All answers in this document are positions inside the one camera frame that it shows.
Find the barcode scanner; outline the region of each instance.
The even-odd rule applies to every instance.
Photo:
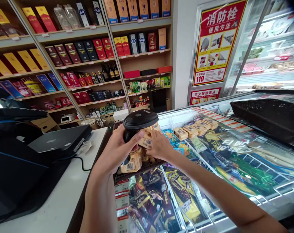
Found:
[[[158,115],[155,112],[147,109],[142,109],[130,113],[123,120],[123,126],[125,127],[125,131],[123,134],[124,142],[127,143],[138,131],[152,126],[153,124],[157,123],[158,120]],[[128,155],[122,165],[128,164],[130,162],[130,158],[130,155]]]

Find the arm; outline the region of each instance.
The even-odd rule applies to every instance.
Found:
[[[117,232],[115,186],[113,174],[145,135],[138,132],[124,143],[125,128],[120,125],[110,137],[103,153],[92,168],[85,195],[85,211],[79,233]]]
[[[287,232],[278,221],[233,186],[175,151],[163,134],[157,131],[152,131],[151,134],[152,150],[147,151],[147,154],[171,163],[196,181],[204,193],[243,232]]]

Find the white counter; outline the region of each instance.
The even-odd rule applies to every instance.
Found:
[[[92,147],[83,158],[90,169],[108,128],[93,130]],[[81,160],[73,159],[47,201],[34,213],[0,224],[0,233],[66,233],[90,171],[84,172]]]

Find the black plastic basket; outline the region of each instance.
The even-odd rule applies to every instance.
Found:
[[[233,112],[271,136],[294,143],[294,104],[278,99],[231,102]]]

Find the poster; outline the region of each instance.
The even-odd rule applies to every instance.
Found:
[[[213,88],[200,91],[192,91],[190,105],[204,103],[210,100],[218,99],[221,88]]]
[[[192,86],[224,80],[246,2],[202,11]]]

